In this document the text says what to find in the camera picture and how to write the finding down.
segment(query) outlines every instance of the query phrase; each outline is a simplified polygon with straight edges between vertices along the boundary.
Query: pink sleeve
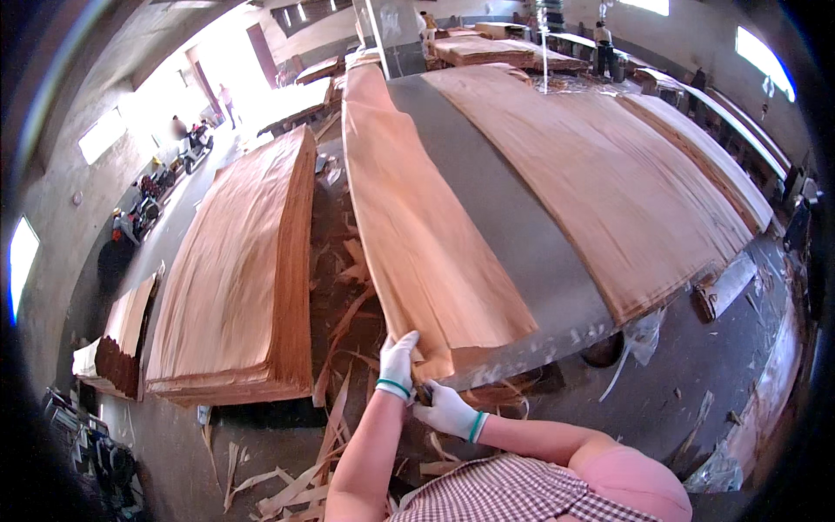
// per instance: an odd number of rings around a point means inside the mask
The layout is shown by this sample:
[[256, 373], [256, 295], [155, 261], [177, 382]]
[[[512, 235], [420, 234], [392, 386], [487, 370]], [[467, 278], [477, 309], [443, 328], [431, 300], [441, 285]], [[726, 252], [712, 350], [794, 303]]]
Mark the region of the pink sleeve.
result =
[[693, 516], [679, 479], [637, 449], [610, 449], [584, 462], [575, 472], [595, 493], [665, 522], [689, 522]]

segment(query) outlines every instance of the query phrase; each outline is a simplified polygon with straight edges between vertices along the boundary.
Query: gray metal surface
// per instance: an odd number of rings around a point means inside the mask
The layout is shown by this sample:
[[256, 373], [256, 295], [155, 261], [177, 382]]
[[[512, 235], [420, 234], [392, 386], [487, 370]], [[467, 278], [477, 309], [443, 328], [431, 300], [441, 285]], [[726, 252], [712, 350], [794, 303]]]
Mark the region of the gray metal surface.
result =
[[539, 330], [500, 348], [453, 350], [458, 389], [542, 366], [608, 337], [595, 283], [539, 198], [489, 140], [420, 76], [388, 83], [423, 147], [519, 290]]

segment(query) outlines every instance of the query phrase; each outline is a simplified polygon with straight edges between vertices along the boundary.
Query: checkered shirt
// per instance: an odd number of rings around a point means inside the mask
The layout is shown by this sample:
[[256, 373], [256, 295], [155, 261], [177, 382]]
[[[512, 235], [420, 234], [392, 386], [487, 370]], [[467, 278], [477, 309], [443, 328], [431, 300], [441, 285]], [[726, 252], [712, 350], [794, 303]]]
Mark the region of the checkered shirt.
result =
[[570, 514], [583, 522], [659, 520], [589, 490], [555, 464], [515, 454], [468, 462], [405, 496], [391, 522], [539, 521]]

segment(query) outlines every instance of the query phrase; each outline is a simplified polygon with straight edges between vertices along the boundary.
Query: white work glove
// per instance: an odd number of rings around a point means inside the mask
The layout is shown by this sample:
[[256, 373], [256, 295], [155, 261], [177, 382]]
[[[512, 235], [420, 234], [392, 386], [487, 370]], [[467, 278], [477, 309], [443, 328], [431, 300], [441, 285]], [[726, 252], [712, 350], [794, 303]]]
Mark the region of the white work glove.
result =
[[432, 406], [415, 403], [412, 415], [439, 432], [478, 442], [488, 414], [470, 408], [452, 388], [435, 381], [426, 381], [426, 387], [432, 393]]
[[397, 395], [404, 401], [412, 394], [412, 350], [420, 334], [412, 330], [397, 344], [387, 336], [380, 349], [380, 378], [375, 389]]

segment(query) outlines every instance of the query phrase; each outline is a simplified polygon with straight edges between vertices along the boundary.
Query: green rubber band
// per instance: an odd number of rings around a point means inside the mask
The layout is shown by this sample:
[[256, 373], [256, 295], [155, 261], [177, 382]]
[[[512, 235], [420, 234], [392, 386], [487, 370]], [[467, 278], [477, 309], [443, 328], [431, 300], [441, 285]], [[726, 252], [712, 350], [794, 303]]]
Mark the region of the green rubber band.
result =
[[473, 437], [475, 437], [475, 432], [478, 429], [478, 423], [481, 422], [481, 417], [484, 416], [484, 412], [478, 412], [478, 416], [475, 418], [475, 422], [473, 423], [473, 429], [470, 430], [470, 436], [467, 439], [467, 442], [473, 442]]
[[378, 379], [377, 384], [381, 384], [381, 383], [393, 384], [394, 386], [397, 386], [398, 388], [402, 389], [403, 393], [406, 393], [406, 399], [408, 399], [409, 396], [411, 395], [411, 393], [409, 393], [409, 391], [401, 383], [395, 383], [394, 381], [389, 380], [389, 379]]

